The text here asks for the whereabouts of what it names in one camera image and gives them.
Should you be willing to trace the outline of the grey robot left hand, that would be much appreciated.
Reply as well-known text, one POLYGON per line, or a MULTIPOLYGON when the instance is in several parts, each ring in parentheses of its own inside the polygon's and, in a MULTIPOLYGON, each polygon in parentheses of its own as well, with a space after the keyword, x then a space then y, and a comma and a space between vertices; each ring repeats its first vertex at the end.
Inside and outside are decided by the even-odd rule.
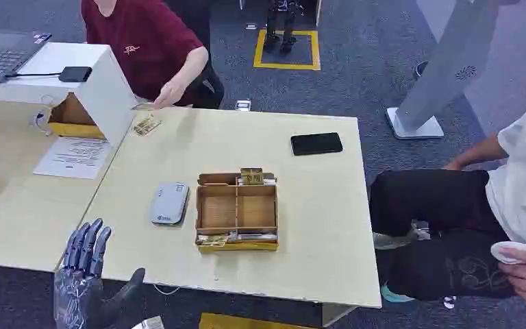
POLYGON ((121 317, 142 286, 146 269, 137 268, 110 299, 103 299, 102 272, 112 229, 103 219, 85 222, 68 238, 53 279, 53 318, 57 328, 108 328, 121 317))

